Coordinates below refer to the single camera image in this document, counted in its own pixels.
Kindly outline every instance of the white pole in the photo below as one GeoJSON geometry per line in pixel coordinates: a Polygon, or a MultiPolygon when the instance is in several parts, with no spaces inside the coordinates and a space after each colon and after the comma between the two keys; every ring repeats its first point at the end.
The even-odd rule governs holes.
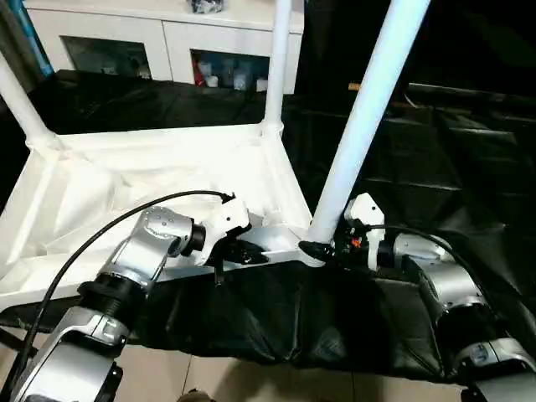
{"type": "Polygon", "coordinates": [[[0,95],[23,128],[29,146],[48,144],[54,141],[55,134],[49,130],[39,117],[34,105],[18,83],[17,77],[0,52],[0,95]]]}
{"type": "Polygon", "coordinates": [[[264,124],[281,129],[281,108],[283,107],[283,87],[285,84],[286,49],[291,24],[291,0],[276,0],[274,32],[272,34],[270,68],[268,71],[268,92],[264,124]]]}
{"type": "Polygon", "coordinates": [[[332,240],[429,3],[391,0],[307,232],[310,241],[332,240]]]}

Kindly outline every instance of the black cloth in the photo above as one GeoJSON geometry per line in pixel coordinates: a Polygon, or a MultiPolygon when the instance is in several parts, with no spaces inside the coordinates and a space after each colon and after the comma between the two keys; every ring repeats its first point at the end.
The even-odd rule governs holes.
{"type": "MultiPolygon", "coordinates": [[[[251,123],[264,107],[263,95],[76,73],[60,73],[32,99],[59,134],[251,123]]],[[[283,142],[312,210],[352,100],[285,100],[283,142]]],[[[2,115],[0,124],[23,149],[13,120],[2,115]]],[[[369,192],[387,223],[440,230],[470,261],[511,333],[536,356],[534,316],[489,275],[510,282],[535,311],[533,127],[530,120],[393,105],[353,192],[369,192]]],[[[18,170],[4,163],[4,175],[13,183],[18,170]]],[[[158,284],[136,340],[201,356],[456,381],[436,342],[423,286],[399,273],[346,268],[288,262],[232,271],[219,287],[212,276],[158,284]]],[[[50,331],[75,302],[55,301],[41,329],[50,331]]],[[[28,325],[33,314],[34,306],[12,307],[0,324],[28,325]]]]}

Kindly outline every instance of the shelf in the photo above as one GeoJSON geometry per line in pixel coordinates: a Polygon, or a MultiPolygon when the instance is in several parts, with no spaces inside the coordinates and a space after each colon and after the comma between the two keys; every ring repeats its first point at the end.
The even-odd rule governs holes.
{"type": "MultiPolygon", "coordinates": [[[[291,34],[303,33],[303,0],[292,1],[291,34]]],[[[26,9],[159,19],[262,31],[273,29],[275,0],[227,0],[224,11],[194,14],[186,0],[25,0],[26,9]]]]}

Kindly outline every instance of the white frame structure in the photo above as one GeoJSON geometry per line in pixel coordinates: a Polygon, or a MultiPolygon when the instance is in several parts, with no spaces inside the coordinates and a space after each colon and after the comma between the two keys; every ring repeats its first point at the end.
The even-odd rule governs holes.
{"type": "MultiPolygon", "coordinates": [[[[236,127],[235,130],[243,127],[243,130],[260,132],[260,138],[265,142],[265,146],[271,150],[267,159],[271,165],[272,175],[281,178],[281,182],[274,187],[273,191],[276,192],[275,198],[284,200],[284,208],[281,211],[281,214],[285,215],[283,220],[289,222],[290,226],[305,228],[300,234],[296,234],[296,232],[287,234],[285,230],[281,230],[284,228],[267,231],[267,234],[263,235],[254,233],[252,240],[259,240],[261,243],[265,241],[266,247],[271,250],[271,253],[269,253],[270,263],[284,260],[302,260],[311,266],[320,266],[322,264],[320,261],[301,253],[297,247],[297,242],[299,240],[321,243],[331,242],[337,222],[344,211],[349,194],[363,165],[363,160],[382,119],[389,98],[393,93],[394,86],[419,31],[429,3],[430,0],[391,1],[363,83],[348,118],[337,154],[333,160],[322,196],[311,222],[311,215],[299,190],[299,185],[281,142],[281,133],[283,131],[281,108],[291,0],[276,0],[265,117],[258,125],[258,128],[257,125],[233,126],[236,127]],[[270,238],[278,239],[277,242],[272,242],[272,244],[277,243],[278,246],[273,248],[277,249],[279,247],[279,249],[271,249],[270,238]],[[287,245],[281,246],[279,241],[281,239],[284,239],[287,245]]],[[[98,133],[58,137],[45,126],[1,53],[0,94],[8,104],[19,125],[23,128],[27,145],[31,149],[38,149],[41,152],[47,152],[47,149],[61,152],[62,149],[68,149],[73,143],[79,144],[82,142],[85,145],[84,142],[89,141],[86,138],[97,138],[99,141],[106,138],[107,141],[116,142],[116,144],[126,138],[121,137],[121,134],[124,133],[98,133]]],[[[205,131],[230,132],[229,128],[224,126],[203,128],[205,131]]],[[[193,129],[173,130],[173,133],[176,133],[174,135],[187,136],[193,129]]],[[[128,141],[132,141],[132,138],[133,141],[146,141],[141,131],[130,131],[130,134],[128,141]]],[[[156,136],[161,142],[165,142],[167,138],[170,138],[171,134],[165,130],[151,131],[151,135],[156,136]]],[[[17,222],[16,219],[13,220],[9,216],[4,216],[8,213],[9,211],[4,210],[0,218],[0,232],[9,229],[8,225],[10,223],[17,222]]],[[[5,276],[5,274],[6,272],[0,272],[0,275],[5,276]]],[[[54,297],[72,296],[75,294],[75,289],[76,286],[60,286],[54,297]]],[[[40,300],[43,294],[44,289],[25,293],[15,291],[0,294],[0,311],[12,305],[36,302],[40,300]]]]}

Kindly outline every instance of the white cabinet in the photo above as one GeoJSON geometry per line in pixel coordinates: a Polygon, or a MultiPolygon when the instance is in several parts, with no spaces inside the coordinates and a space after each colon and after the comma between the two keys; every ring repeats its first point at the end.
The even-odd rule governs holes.
{"type": "Polygon", "coordinates": [[[155,19],[111,15],[29,10],[54,71],[76,70],[64,38],[108,39],[143,45],[154,80],[171,80],[162,23],[155,19]]]}
{"type": "MultiPolygon", "coordinates": [[[[77,39],[114,41],[105,45],[128,54],[139,45],[154,80],[186,83],[193,83],[192,50],[271,55],[275,0],[227,0],[224,11],[215,14],[193,14],[185,0],[25,0],[24,5],[55,71],[84,70],[77,39]]],[[[303,0],[293,0],[287,94],[294,92],[302,35],[303,0]]]]}

